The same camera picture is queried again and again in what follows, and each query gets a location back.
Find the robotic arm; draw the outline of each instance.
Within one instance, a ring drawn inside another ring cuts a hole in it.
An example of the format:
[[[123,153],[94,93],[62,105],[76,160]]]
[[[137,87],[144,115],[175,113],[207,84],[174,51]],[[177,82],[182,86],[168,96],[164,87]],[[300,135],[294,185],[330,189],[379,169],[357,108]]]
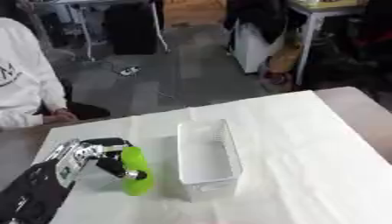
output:
[[[119,179],[146,179],[145,171],[124,168],[121,153],[131,146],[121,138],[74,139],[61,144],[0,192],[0,224],[49,223],[90,160],[97,160],[98,167]]]

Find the white paper sheet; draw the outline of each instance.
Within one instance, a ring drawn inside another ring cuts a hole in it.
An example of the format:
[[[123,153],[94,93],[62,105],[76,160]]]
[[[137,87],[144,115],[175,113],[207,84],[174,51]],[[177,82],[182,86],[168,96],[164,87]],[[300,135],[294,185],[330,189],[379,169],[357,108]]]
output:
[[[244,169],[236,194],[186,202],[176,167],[177,125],[222,118]],[[391,166],[312,92],[54,129],[38,158],[70,137],[112,136],[142,147],[155,187],[126,196],[119,181],[91,164],[52,223],[392,223]]]

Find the white plastic basket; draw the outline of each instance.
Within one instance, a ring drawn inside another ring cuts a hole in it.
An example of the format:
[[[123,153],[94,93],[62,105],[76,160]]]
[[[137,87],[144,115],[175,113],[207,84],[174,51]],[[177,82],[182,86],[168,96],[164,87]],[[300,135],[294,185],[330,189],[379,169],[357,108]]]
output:
[[[242,166],[225,120],[178,126],[178,170],[191,201],[234,194]]]

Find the chair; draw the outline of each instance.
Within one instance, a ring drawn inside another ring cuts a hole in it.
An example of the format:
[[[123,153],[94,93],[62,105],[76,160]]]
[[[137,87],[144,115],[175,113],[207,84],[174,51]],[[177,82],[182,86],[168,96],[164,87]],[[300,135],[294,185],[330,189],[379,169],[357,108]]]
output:
[[[357,87],[377,102],[380,92],[391,92],[392,82],[387,76],[392,72],[391,9],[390,0],[370,0],[363,15],[349,19],[352,47],[348,57],[335,64],[315,67],[311,71],[317,73],[314,76],[324,74],[321,78],[324,81],[339,77],[340,84]]]

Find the green cup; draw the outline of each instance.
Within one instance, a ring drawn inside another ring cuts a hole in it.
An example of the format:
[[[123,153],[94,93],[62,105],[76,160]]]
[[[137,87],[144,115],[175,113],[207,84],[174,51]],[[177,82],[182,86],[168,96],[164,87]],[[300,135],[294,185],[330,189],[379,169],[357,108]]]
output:
[[[127,171],[143,171],[147,173],[146,179],[124,179],[122,181],[122,189],[130,196],[140,196],[151,189],[154,184],[152,171],[148,168],[142,150],[137,147],[123,148],[121,158]]]

